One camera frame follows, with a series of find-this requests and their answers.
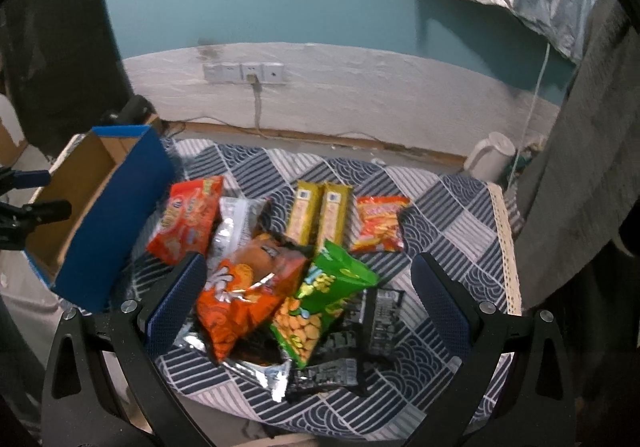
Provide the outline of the large orange chips bag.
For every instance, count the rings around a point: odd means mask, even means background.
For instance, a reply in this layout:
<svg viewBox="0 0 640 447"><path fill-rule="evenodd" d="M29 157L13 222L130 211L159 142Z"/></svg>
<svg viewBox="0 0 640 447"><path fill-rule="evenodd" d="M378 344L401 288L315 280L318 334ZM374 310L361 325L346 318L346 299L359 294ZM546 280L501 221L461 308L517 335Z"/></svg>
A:
<svg viewBox="0 0 640 447"><path fill-rule="evenodd" d="M195 304L218 363L295 293L309 255L307 247L262 233L220 262Z"/></svg>

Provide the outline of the small orange stick-snack packet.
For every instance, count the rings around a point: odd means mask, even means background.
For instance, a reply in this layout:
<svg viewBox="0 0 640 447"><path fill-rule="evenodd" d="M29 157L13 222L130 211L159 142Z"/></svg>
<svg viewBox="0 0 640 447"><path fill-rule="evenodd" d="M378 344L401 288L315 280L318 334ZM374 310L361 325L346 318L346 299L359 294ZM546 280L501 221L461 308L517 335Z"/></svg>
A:
<svg viewBox="0 0 640 447"><path fill-rule="evenodd" d="M399 213L410 204L405 196L360 196L356 200L359 230L352 253L401 252Z"/></svg>

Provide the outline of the yellow biscuit bar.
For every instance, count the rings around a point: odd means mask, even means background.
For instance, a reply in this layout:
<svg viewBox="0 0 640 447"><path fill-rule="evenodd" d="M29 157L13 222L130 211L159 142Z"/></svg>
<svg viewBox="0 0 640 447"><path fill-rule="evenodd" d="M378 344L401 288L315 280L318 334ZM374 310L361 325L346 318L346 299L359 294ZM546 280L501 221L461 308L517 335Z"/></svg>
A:
<svg viewBox="0 0 640 447"><path fill-rule="evenodd" d="M343 244L351 196L352 186L329 182L324 185L316 242L318 253L324 249L326 241Z"/></svg>
<svg viewBox="0 0 640 447"><path fill-rule="evenodd" d="M323 186L314 182L297 183L285 234L299 245L309 245L314 222L320 211Z"/></svg>

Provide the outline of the blue cardboard box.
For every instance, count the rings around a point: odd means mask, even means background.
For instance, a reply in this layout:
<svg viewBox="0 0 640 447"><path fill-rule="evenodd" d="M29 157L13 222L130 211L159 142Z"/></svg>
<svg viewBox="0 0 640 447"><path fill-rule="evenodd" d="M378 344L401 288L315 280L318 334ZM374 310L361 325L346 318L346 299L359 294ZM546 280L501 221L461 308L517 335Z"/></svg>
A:
<svg viewBox="0 0 640 447"><path fill-rule="evenodd" d="M32 201L66 200L70 218L37 227L25 254L52 292L98 313L175 167L153 127L96 126L70 140L49 173Z"/></svg>

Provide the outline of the navy white patterned tablecloth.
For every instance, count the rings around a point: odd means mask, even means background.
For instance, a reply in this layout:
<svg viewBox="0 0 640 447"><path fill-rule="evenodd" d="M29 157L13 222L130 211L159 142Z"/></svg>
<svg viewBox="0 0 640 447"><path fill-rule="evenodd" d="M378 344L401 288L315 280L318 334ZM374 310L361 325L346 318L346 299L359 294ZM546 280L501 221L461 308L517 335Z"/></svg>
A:
<svg viewBox="0 0 640 447"><path fill-rule="evenodd" d="M165 139L163 145L180 178L219 175L229 196L268 199L265 222L277 231L285 228L299 181L344 184L355 196L406 196L410 201L400 219L405 250L363 256L384 288L404 294L392 364L368 372L366 396L337 389L298 404L278 404L265 389L189 347L175 347L157 360L160 375L177 395L295 433L400 441L454 376L454 360L413 290L413 257L430 253L477 300L504 313L521 310L506 210L500 191L486 182L419 167L209 139Z"/></svg>

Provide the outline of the black cylindrical object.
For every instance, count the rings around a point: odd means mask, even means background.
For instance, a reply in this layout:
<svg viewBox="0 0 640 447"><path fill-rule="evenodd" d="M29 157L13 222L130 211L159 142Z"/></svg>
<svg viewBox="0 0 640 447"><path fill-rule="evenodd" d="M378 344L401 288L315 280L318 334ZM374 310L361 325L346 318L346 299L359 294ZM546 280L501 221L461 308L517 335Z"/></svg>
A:
<svg viewBox="0 0 640 447"><path fill-rule="evenodd" d="M146 120L155 114L152 103L141 95L131 97L120 111L108 110L102 115L100 124L113 125L143 125Z"/></svg>

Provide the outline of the red-orange biscuit snack bag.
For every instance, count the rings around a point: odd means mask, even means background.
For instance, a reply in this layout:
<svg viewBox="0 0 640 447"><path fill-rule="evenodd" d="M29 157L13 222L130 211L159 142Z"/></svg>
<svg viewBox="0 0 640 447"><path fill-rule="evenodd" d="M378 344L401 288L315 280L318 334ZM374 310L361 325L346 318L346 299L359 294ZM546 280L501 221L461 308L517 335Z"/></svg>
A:
<svg viewBox="0 0 640 447"><path fill-rule="evenodd" d="M163 216L146 251L171 266L190 252L205 255L218 218L222 188L222 176L172 185Z"/></svg>

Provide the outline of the black snack packet upper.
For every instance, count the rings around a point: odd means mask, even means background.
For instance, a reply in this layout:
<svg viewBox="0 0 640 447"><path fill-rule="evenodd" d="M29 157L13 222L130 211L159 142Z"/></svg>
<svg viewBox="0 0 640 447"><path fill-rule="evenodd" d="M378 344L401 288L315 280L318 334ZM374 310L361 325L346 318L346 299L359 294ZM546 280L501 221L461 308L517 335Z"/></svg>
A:
<svg viewBox="0 0 640 447"><path fill-rule="evenodd" d="M316 353L332 355L358 351L368 358L393 356L399 314L404 292L390 289L365 289L349 300Z"/></svg>

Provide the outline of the black snack packet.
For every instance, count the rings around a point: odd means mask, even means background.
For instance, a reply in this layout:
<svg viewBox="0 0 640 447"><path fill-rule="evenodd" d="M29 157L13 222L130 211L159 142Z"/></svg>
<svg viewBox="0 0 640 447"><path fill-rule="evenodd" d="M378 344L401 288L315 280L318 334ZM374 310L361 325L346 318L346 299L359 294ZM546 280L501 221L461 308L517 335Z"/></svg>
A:
<svg viewBox="0 0 640 447"><path fill-rule="evenodd" d="M390 289L365 289L349 300L316 353L332 355L358 351L368 358L393 356L399 314L404 292Z"/></svg>
<svg viewBox="0 0 640 447"><path fill-rule="evenodd" d="M285 395L287 399L297 399L337 389L347 389L358 396L366 393L366 380L358 359L337 358L295 369L288 381Z"/></svg>

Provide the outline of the silver foil snack bag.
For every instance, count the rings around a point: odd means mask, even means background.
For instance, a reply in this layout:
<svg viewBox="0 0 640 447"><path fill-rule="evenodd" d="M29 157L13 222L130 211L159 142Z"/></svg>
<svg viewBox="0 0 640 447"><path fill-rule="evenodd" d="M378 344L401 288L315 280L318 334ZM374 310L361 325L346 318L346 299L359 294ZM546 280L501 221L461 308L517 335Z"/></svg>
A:
<svg viewBox="0 0 640 447"><path fill-rule="evenodd" d="M186 320L174 341L182 349L214 358L213 346L199 323ZM280 404L285 400L291 378L292 359L280 351L280 346L267 325L258 327L247 337L235 342L229 356L219 367L237 375L243 381L265 389L271 399Z"/></svg>

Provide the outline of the black snack packet lower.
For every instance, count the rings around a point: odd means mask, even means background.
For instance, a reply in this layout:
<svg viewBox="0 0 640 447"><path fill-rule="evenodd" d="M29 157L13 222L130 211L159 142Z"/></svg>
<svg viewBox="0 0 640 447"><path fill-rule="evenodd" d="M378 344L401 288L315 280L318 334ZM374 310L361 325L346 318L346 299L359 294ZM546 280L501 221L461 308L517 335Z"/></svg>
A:
<svg viewBox="0 0 640 447"><path fill-rule="evenodd" d="M297 399L337 389L347 389L358 396L366 393L366 380L358 359L337 358L295 369L288 381L285 395L287 399Z"/></svg>

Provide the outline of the grey towel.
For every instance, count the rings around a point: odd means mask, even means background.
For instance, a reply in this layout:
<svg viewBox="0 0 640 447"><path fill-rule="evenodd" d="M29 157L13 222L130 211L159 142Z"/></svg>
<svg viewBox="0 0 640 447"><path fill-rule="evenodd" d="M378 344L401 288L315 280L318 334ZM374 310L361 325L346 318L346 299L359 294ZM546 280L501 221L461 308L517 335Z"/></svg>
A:
<svg viewBox="0 0 640 447"><path fill-rule="evenodd" d="M515 184L522 304L566 285L639 198L639 33L618 0L597 0L584 54L549 138Z"/></svg>

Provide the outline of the silver white snack bag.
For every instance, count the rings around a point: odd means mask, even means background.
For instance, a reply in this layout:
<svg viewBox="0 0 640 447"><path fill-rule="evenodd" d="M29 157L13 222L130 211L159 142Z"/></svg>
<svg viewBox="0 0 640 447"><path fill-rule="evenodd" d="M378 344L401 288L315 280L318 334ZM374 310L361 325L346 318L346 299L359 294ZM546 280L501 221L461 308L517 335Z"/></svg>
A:
<svg viewBox="0 0 640 447"><path fill-rule="evenodd" d="M219 200L219 222L210 239L206 265L213 273L223 259L253 239L266 199L232 198Z"/></svg>

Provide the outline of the green peanut snack bag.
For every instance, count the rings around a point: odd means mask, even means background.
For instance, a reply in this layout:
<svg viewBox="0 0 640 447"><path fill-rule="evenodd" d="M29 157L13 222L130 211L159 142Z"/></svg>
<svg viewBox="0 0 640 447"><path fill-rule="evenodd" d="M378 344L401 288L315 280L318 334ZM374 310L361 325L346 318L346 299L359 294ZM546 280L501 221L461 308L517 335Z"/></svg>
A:
<svg viewBox="0 0 640 447"><path fill-rule="evenodd" d="M274 313L270 330L297 368L305 368L320 339L358 293L378 285L378 275L341 245L324 242L307 276Z"/></svg>

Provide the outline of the white electric kettle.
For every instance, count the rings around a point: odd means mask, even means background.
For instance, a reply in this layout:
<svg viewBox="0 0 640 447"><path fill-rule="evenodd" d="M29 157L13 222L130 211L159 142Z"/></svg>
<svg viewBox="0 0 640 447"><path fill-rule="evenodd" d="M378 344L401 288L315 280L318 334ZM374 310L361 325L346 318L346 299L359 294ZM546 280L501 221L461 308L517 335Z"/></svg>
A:
<svg viewBox="0 0 640 447"><path fill-rule="evenodd" d="M491 132L466 157L463 170L475 179L497 182L515 153L516 148L509 137L503 133Z"/></svg>

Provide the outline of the white wall socket strip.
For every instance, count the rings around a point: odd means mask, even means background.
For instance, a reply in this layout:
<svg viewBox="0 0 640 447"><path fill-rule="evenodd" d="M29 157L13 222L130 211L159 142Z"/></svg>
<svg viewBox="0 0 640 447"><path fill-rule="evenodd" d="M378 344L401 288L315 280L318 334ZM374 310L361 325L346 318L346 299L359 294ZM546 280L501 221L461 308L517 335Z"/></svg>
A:
<svg viewBox="0 0 640 447"><path fill-rule="evenodd" d="M283 85L285 65L280 62L210 62L202 66L209 84Z"/></svg>

